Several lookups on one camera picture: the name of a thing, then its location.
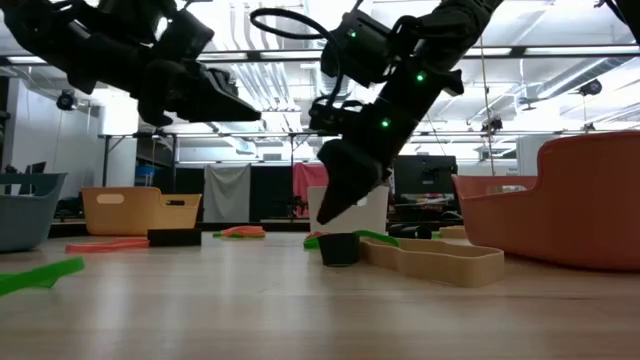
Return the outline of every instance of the camera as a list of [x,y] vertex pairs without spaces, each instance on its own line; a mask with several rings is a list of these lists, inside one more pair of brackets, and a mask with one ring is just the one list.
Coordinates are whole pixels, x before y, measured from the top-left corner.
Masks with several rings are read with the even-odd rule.
[[56,106],[62,111],[73,111],[78,108],[78,99],[75,90],[62,90],[62,94],[56,101]]

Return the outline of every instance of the desk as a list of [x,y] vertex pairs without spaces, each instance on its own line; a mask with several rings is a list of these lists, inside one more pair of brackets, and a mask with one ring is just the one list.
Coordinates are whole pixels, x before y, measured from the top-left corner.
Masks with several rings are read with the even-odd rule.
[[[638,359],[640,276],[509,258],[460,289],[359,264],[325,268],[304,234],[85,257],[52,291],[0,298],[3,359]],[[0,256],[0,272],[60,260]]]

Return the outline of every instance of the blue-gray basket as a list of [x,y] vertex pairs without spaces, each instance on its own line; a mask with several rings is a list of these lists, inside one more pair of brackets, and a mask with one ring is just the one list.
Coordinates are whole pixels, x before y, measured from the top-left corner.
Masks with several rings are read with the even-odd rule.
[[33,195],[0,195],[0,252],[29,250],[48,237],[66,175],[0,175],[1,194],[2,185],[35,187]]

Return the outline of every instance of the ceiling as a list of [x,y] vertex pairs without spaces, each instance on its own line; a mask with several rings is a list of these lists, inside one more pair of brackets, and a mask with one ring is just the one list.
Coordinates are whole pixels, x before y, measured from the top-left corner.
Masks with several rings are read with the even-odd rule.
[[[354,1],[336,1],[332,2],[331,6],[327,6],[327,2],[327,0],[262,2],[216,0],[213,3],[194,3],[190,11],[216,32],[214,41],[207,48],[209,51],[260,49],[268,47],[270,40],[275,40],[275,43],[271,43],[271,49],[277,47],[277,49],[296,50],[313,48],[315,44],[309,41],[268,38],[259,32],[257,38],[253,37],[252,35],[256,33],[248,23],[247,12],[259,6],[284,6],[301,13],[308,12],[313,19],[332,28],[339,23],[341,13],[348,11]],[[391,27],[400,16],[428,14],[439,3],[440,0],[367,0],[362,8],[378,21]],[[485,31],[483,44],[485,46],[630,44],[633,37],[628,28],[606,6],[594,9],[593,3],[593,0],[505,0]],[[303,26],[286,20],[277,20],[277,27],[296,32],[305,31]],[[0,54],[24,54],[24,50],[16,44],[4,26],[0,26]],[[590,67],[598,70],[598,61],[602,62],[601,59],[543,58],[492,59],[483,64],[481,60],[463,60],[457,68],[463,71],[465,94],[456,98],[441,95],[429,111],[429,117],[423,119],[419,130],[429,131],[433,126],[439,131],[469,129],[478,131],[482,121],[487,119],[487,104],[491,105],[489,113],[500,115],[504,121],[505,130],[509,131],[579,130],[584,125],[585,119],[597,122],[596,128],[603,130],[635,126],[640,122],[640,117],[637,116],[640,109],[635,108],[638,103],[635,94],[639,90],[636,82],[640,79],[640,60],[636,59],[625,59],[621,66],[608,69],[607,72],[594,72],[595,76],[585,78],[588,81],[597,77],[601,81],[604,90],[600,95],[583,98],[572,94],[573,89],[568,89],[563,93],[554,94],[557,96],[550,100],[536,101],[531,106],[518,104],[520,98],[531,98],[532,89],[534,91],[540,89],[540,86],[549,85],[551,81],[555,81],[555,84],[567,81],[571,77],[576,77],[577,72],[581,70],[585,72],[584,70]],[[287,83],[286,90],[291,100],[287,106],[294,103],[294,110],[300,110],[287,115],[265,114],[265,121],[259,124],[230,126],[237,131],[246,129],[246,131],[278,132],[287,130],[287,126],[292,130],[306,128],[308,124],[306,111],[309,104],[322,90],[323,82],[327,81],[317,74],[319,64],[315,62],[285,62],[278,66],[271,64],[220,64],[217,66],[229,70],[235,76],[241,76],[244,71],[245,75],[249,74],[253,78],[247,82],[253,81],[258,85],[260,84],[258,78],[264,77],[267,80],[263,82],[265,86],[262,90],[267,97],[275,96],[278,99],[278,94],[282,94],[284,90],[277,89],[278,85],[274,86],[273,81],[269,79],[268,68],[271,68],[274,73],[283,71]],[[33,84],[47,91],[59,91],[60,88],[68,86],[64,80],[64,73],[51,67],[30,69],[20,67],[18,70],[29,73]],[[239,79],[239,85],[241,97],[256,106],[261,106],[260,100],[251,93],[253,90],[255,95],[258,89],[246,85],[242,79]],[[353,84],[351,86],[350,97],[364,101],[375,99],[376,91],[379,90],[379,87],[364,89]],[[111,91],[112,89],[105,87],[99,91],[98,96],[87,96],[87,98],[100,102],[104,97],[125,95],[121,92],[111,94]],[[263,99],[263,104],[268,103],[268,100]],[[200,124],[185,124],[181,121],[177,121],[171,130],[210,131]],[[474,137],[474,139],[477,143],[483,142],[480,137]],[[207,140],[211,145],[224,144],[220,140]],[[258,145],[266,146],[267,143],[262,141],[258,142]],[[434,152],[440,151],[439,146],[435,148],[437,144],[433,146]]]

